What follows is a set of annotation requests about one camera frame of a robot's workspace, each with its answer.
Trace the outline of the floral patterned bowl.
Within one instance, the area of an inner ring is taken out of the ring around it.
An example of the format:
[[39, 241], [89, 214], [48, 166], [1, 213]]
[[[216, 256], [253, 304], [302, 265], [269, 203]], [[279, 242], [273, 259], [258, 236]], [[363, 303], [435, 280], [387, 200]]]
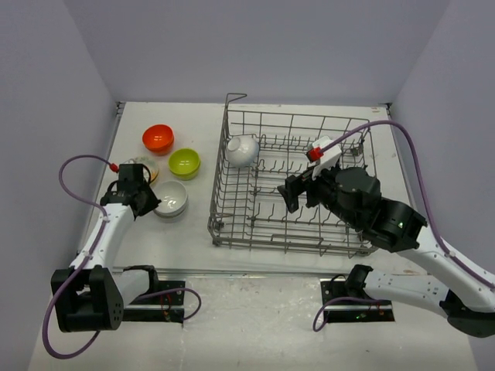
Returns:
[[148, 156], [138, 156], [125, 161], [125, 164], [143, 164], [145, 169], [143, 175], [152, 184], [159, 176], [159, 166], [155, 160]]

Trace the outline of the white bowl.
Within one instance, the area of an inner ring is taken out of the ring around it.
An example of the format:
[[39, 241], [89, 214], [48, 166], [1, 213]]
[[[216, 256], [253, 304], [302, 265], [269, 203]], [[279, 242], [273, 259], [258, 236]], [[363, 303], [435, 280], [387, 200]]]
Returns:
[[153, 210], [153, 213], [162, 220], [173, 221], [185, 213], [188, 205], [188, 202], [178, 204], [166, 203], [165, 201], [162, 201], [157, 208]]
[[186, 205], [188, 194], [185, 186], [180, 182], [162, 182], [154, 188], [154, 191], [160, 200], [158, 209], [161, 213], [176, 212]]
[[251, 136], [236, 136], [229, 140], [226, 159], [236, 168], [249, 166], [258, 156], [259, 144]]

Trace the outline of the lime green bowl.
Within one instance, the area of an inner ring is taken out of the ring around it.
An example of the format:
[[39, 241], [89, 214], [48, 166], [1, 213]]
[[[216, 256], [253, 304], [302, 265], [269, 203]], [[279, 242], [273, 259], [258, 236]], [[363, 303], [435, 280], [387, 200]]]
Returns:
[[200, 157], [196, 151], [191, 148], [181, 148], [174, 151], [169, 157], [169, 170], [171, 172], [190, 172], [198, 165], [200, 166]]
[[189, 181], [191, 179], [196, 178], [199, 172], [200, 172], [200, 166], [198, 165], [197, 167], [195, 167], [194, 170], [191, 170], [190, 172], [184, 172], [184, 173], [171, 172], [171, 173], [178, 179]]

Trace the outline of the orange bowl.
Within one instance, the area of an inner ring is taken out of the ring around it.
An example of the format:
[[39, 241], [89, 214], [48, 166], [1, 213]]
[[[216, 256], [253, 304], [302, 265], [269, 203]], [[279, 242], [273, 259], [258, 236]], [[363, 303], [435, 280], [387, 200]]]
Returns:
[[174, 140], [173, 130], [166, 124], [155, 124], [142, 135], [142, 143], [149, 151], [158, 151], [169, 146]]
[[175, 138], [173, 136], [161, 137], [161, 138], [155, 137], [155, 140], [149, 143], [148, 150], [153, 155], [157, 155], [157, 156], [167, 155], [172, 150], [174, 141]]

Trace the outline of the white bowl front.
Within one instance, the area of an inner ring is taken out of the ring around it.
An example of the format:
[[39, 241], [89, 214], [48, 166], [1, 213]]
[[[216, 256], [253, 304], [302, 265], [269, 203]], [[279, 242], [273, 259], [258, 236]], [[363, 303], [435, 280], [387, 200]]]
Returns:
[[188, 205], [188, 202], [178, 204], [166, 203], [165, 201], [162, 201], [157, 208], [153, 210], [153, 213], [162, 220], [173, 221], [185, 213]]

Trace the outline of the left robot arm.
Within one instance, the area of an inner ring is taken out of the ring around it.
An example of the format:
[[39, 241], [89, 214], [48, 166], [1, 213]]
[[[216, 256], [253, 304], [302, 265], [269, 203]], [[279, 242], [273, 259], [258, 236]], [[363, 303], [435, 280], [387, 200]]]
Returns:
[[70, 266], [53, 273], [54, 308], [62, 332], [100, 332], [117, 329], [124, 309], [135, 299], [145, 304], [161, 293], [152, 265], [126, 267], [114, 277], [114, 261], [133, 222], [157, 208], [147, 166], [127, 163], [114, 167], [118, 177], [96, 208], [100, 215], [89, 240]]

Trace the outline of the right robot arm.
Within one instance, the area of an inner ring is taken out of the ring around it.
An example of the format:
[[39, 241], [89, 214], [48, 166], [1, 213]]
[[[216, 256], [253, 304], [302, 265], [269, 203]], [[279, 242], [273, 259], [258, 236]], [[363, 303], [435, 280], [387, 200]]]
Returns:
[[407, 204], [384, 198], [380, 181], [363, 168], [334, 166], [312, 177], [308, 168], [278, 187], [289, 213], [306, 195], [307, 207], [322, 206], [372, 246], [411, 261], [423, 275], [393, 275], [355, 265], [340, 300], [378, 305], [398, 301], [433, 312], [460, 332], [494, 334], [494, 276], [436, 237], [431, 223]]

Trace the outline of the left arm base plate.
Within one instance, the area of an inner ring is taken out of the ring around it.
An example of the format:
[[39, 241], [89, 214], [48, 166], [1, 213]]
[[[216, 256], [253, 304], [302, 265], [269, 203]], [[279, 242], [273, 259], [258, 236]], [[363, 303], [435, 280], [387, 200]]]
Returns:
[[124, 310], [123, 322], [178, 323], [184, 322], [185, 281], [159, 280], [157, 291], [174, 290], [154, 298], [133, 301]]

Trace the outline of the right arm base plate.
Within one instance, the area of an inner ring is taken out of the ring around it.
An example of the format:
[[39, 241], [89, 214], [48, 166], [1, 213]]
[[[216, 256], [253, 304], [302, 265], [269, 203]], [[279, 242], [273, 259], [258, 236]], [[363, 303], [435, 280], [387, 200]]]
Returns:
[[[332, 278], [320, 281], [322, 303], [325, 304], [336, 298], [350, 297], [345, 283], [347, 277], [338, 274]], [[342, 300], [327, 306], [320, 315], [320, 322], [332, 323], [365, 323], [365, 322], [394, 322], [394, 312], [390, 301], [381, 301], [372, 305], [362, 301]]]

